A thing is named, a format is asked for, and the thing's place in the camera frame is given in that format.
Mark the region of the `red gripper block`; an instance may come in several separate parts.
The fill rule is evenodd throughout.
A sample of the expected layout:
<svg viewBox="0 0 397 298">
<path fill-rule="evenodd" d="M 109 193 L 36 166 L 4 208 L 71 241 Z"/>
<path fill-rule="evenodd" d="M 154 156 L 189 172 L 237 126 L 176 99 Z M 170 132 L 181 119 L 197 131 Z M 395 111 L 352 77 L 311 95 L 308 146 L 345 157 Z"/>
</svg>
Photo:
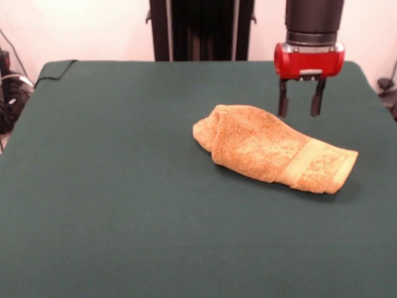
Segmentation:
<svg viewBox="0 0 397 298">
<path fill-rule="evenodd" d="M 325 47 L 303 47 L 278 43 L 274 52 L 275 71 L 279 79 L 278 116 L 286 117 L 288 110 L 287 81 L 305 78 L 318 80 L 311 102 L 311 116 L 321 112 L 326 79 L 339 74 L 344 64 L 345 46 L 341 42 Z"/>
</svg>

